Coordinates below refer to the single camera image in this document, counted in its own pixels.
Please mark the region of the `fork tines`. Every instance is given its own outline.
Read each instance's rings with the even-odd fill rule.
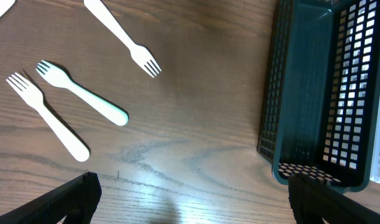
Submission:
[[[29,81],[17,72],[9,76],[6,81],[18,94],[29,87]]]
[[[144,67],[146,68],[143,68],[144,71],[146,71],[152,78],[155,78],[162,71],[155,60],[150,60],[144,65]]]
[[[48,68],[50,68],[50,66],[47,65],[47,62],[45,60],[42,60],[42,62],[38,63],[36,70],[39,74],[45,75]]]

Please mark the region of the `fork head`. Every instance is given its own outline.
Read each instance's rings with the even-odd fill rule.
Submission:
[[[162,70],[148,49],[137,45],[131,49],[133,60],[152,78],[155,78]]]
[[[45,60],[38,63],[36,71],[55,87],[67,88],[72,83],[71,78],[63,70]]]
[[[30,107],[36,110],[40,106],[43,106],[43,93],[22,75],[16,72],[7,78],[6,81]]]

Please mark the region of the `dark green plastic basket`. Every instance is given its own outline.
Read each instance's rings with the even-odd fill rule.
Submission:
[[[280,0],[257,150],[276,180],[369,182],[380,94],[380,0]]]

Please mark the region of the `wood grain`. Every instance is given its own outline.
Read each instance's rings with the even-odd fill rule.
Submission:
[[[256,153],[275,1],[105,0],[163,69],[152,79],[80,0],[20,0],[0,19],[0,215],[84,173],[93,223],[294,223]],[[47,84],[40,60],[128,111],[118,127]],[[79,163],[7,85],[25,70],[91,147]],[[346,194],[380,213],[380,185]]]

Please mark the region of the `white plastic fork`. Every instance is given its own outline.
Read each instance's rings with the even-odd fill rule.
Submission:
[[[152,54],[134,43],[101,0],[85,0],[85,6],[128,47],[133,60],[152,78],[162,71]]]
[[[58,88],[66,88],[79,96],[83,101],[87,102],[96,111],[100,112],[114,124],[124,126],[127,123],[129,116],[125,111],[85,90],[80,85],[72,81],[72,79],[63,70],[59,69],[55,65],[42,60],[42,62],[38,63],[36,71],[49,84]]]
[[[45,106],[43,93],[22,75],[16,73],[6,79],[19,96],[50,126],[71,155],[79,162],[89,159],[90,151],[64,124]]]

